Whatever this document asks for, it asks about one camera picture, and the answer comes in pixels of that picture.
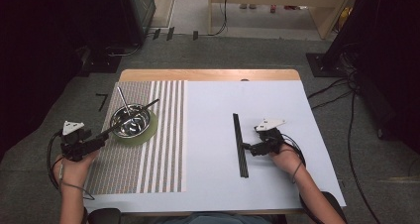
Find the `dark glass-front cabinet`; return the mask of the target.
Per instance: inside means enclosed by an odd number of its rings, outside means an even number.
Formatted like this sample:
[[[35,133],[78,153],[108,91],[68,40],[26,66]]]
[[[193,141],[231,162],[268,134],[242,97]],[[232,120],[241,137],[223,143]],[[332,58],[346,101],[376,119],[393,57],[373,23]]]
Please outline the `dark glass-front cabinet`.
[[[143,43],[156,11],[155,0],[130,0],[130,2],[140,34],[140,42]]]

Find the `person's left hand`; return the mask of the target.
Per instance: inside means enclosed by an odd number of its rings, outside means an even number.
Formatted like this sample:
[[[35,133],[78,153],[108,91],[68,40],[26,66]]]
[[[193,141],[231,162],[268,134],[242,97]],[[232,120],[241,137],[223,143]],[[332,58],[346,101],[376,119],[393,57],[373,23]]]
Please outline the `person's left hand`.
[[[87,179],[91,164],[98,156],[95,151],[85,156],[79,162],[73,162],[62,156],[58,156],[57,163],[53,166],[53,174],[57,181],[63,181],[68,184],[82,187]]]

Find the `yellow object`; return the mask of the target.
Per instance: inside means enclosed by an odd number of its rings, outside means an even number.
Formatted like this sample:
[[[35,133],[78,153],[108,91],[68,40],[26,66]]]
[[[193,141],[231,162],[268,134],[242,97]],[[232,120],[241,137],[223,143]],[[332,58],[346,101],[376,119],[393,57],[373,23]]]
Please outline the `yellow object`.
[[[338,19],[338,28],[342,29],[344,24],[346,23],[347,19],[349,18],[352,9],[350,7],[346,7],[339,16]]]

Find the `row of black chopsticks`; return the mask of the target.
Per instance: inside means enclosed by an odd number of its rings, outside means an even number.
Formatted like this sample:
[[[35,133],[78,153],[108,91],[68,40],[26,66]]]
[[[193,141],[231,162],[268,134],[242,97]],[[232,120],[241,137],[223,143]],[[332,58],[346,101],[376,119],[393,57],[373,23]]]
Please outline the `row of black chopsticks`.
[[[235,138],[236,138],[236,144],[237,144],[240,177],[248,178],[249,171],[248,171],[248,165],[247,165],[247,160],[246,160],[246,155],[245,155],[245,149],[243,148],[243,138],[242,138],[241,125],[240,125],[238,114],[236,113],[233,114],[233,121],[234,121]]]

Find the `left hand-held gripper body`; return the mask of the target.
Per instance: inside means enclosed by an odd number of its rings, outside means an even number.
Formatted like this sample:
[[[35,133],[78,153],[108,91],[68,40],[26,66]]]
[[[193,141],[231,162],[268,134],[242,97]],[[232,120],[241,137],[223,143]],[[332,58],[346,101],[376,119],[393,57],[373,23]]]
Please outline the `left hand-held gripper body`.
[[[85,130],[83,123],[65,121],[60,135],[62,155],[70,161],[79,162],[84,156],[97,151],[100,140],[89,139],[91,135],[91,130]]]

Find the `person's blue trousers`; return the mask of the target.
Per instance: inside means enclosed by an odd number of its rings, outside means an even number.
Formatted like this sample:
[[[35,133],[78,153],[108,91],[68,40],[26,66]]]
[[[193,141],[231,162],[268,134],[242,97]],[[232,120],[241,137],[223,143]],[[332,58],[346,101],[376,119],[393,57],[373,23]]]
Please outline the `person's blue trousers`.
[[[227,213],[194,213],[186,217],[161,217],[153,224],[272,224],[269,216],[232,215]]]

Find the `metal rod in bowl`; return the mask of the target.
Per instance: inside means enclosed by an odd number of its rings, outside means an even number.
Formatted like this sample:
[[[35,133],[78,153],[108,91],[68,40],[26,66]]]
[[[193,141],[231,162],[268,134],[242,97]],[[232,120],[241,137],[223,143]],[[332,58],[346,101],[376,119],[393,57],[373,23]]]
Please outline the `metal rod in bowl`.
[[[132,115],[131,115],[131,110],[130,110],[130,108],[129,108],[129,106],[128,106],[128,103],[127,103],[127,101],[126,101],[126,98],[125,98],[125,96],[124,96],[124,93],[123,93],[122,88],[121,88],[120,86],[117,86],[117,90],[118,90],[118,92],[119,92],[119,95],[120,95],[121,100],[122,100],[122,101],[123,101],[123,103],[124,103],[125,110],[126,110],[126,112],[127,112],[128,116],[129,116],[129,118],[130,118],[130,119],[129,119],[130,124],[131,124],[132,126],[137,125],[137,124],[136,124],[136,122],[134,121],[134,119],[131,117],[131,116],[132,116]]]

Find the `striped woven placemat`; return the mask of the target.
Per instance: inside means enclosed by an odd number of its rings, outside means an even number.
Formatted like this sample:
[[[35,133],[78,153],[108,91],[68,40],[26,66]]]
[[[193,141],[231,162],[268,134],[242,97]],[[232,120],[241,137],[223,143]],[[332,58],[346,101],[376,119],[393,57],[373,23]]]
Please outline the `striped woven placemat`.
[[[112,114],[124,106],[117,86],[128,104],[147,105],[157,115],[157,132],[136,146],[119,144],[111,134],[91,167],[86,182],[94,195],[182,192],[186,189],[187,83],[130,81],[115,84],[104,127]]]

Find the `white table board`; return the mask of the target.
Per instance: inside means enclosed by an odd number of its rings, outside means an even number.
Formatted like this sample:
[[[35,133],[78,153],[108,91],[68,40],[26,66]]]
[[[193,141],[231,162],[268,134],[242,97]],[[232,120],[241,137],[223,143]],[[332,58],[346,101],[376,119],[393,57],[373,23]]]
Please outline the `white table board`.
[[[245,142],[255,144],[263,119],[284,119],[280,132],[300,147],[317,185],[345,201],[301,81],[184,81],[187,83],[186,189],[182,192],[92,194],[104,203],[151,201],[148,211],[244,213],[299,210],[296,186],[267,156],[247,155],[249,177],[240,177],[233,114]]]

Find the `black stand base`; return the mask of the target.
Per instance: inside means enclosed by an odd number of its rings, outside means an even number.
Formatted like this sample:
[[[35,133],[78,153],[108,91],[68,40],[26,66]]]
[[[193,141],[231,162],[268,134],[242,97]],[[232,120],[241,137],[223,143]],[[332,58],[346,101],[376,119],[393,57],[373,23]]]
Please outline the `black stand base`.
[[[344,66],[338,58],[331,59],[326,54],[307,53],[307,61],[314,77],[345,77]]]
[[[87,48],[83,57],[83,66],[80,76],[89,76],[91,73],[115,73],[119,67],[121,57],[109,56],[105,52]]]

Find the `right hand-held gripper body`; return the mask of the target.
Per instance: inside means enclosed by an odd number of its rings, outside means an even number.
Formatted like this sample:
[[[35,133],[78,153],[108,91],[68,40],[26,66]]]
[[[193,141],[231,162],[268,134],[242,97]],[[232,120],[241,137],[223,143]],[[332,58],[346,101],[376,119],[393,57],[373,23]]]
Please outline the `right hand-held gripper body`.
[[[263,119],[255,126],[255,131],[262,140],[261,143],[263,143],[262,149],[267,149],[269,153],[279,152],[284,139],[277,127],[284,123],[284,119]]]

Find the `person's right hand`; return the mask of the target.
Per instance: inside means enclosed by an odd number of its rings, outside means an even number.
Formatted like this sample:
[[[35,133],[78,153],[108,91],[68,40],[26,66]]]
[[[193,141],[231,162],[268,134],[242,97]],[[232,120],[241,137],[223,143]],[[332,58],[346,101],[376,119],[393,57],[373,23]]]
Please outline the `person's right hand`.
[[[278,153],[271,152],[269,156],[275,165],[287,172],[292,179],[297,179],[300,176],[303,161],[290,146],[282,145]]]

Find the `wooden table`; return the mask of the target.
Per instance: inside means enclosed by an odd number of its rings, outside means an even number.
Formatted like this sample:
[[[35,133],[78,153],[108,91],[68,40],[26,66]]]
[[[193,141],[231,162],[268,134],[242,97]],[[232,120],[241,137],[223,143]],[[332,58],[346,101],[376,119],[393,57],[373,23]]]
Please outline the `wooden table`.
[[[121,72],[119,81],[162,81],[162,80],[187,80],[187,81],[300,81],[300,75],[295,69],[125,69]],[[104,197],[105,202],[86,202],[89,211],[101,208],[118,208],[126,216],[154,217],[154,216],[186,216],[191,210],[148,211],[153,201],[158,204],[154,196],[151,201],[138,199],[138,195],[131,202],[112,201],[113,196]]]

